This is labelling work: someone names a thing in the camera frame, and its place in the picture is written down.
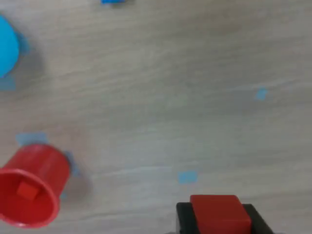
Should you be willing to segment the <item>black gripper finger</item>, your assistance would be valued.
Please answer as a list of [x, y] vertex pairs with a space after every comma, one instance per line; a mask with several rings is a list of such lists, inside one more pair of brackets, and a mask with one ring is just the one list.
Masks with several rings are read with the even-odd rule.
[[176, 204], [176, 233], [199, 233], [193, 206], [190, 202], [179, 202]]
[[251, 234], [273, 234], [272, 229], [252, 204], [243, 204], [251, 219]]

